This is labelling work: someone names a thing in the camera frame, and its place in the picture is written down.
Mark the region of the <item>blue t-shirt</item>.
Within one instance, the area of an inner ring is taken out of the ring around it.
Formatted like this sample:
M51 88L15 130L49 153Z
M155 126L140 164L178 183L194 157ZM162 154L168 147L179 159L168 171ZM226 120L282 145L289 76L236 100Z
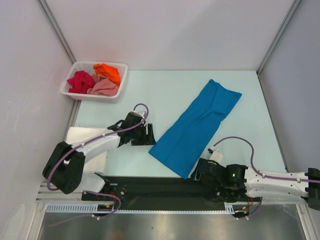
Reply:
M177 121L149 150L149 154L183 179L230 114L242 94L209 80Z

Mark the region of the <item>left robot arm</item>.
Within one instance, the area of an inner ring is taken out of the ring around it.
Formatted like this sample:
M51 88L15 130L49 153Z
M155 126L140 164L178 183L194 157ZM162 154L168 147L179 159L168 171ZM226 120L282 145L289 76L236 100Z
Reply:
M58 143L42 171L47 188L66 195L93 192L98 199L107 199L111 193L107 180L98 173L85 172L85 164L100 154L128 143L133 146L155 145L153 126L146 122L147 117L146 111L131 111L125 119L85 141Z

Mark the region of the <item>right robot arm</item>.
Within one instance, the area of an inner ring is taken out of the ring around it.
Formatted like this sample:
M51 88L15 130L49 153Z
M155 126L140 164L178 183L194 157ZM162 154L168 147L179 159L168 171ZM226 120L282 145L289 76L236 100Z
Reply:
M320 209L320 171L261 173L252 167L230 164L222 166L201 158L190 176L209 186L216 200L235 203L246 199L274 202L306 202L313 210Z

